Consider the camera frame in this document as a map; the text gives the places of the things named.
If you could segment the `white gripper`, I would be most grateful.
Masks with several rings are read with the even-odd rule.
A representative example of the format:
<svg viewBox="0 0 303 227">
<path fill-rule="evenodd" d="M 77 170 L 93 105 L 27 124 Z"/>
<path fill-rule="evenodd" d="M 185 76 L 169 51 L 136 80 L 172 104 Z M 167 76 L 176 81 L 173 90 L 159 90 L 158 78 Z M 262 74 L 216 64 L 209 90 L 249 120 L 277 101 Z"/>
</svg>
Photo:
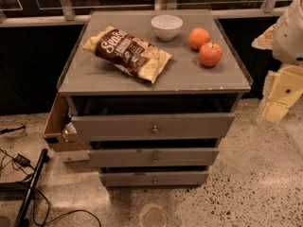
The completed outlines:
<svg viewBox="0 0 303 227">
<path fill-rule="evenodd" d="M 275 25 L 269 26 L 251 45 L 256 49 L 271 50 L 274 28 Z M 279 69 L 268 96 L 270 102 L 261 104 L 261 118 L 272 123 L 279 122 L 302 94 L 303 68 L 291 65 Z"/>
</svg>

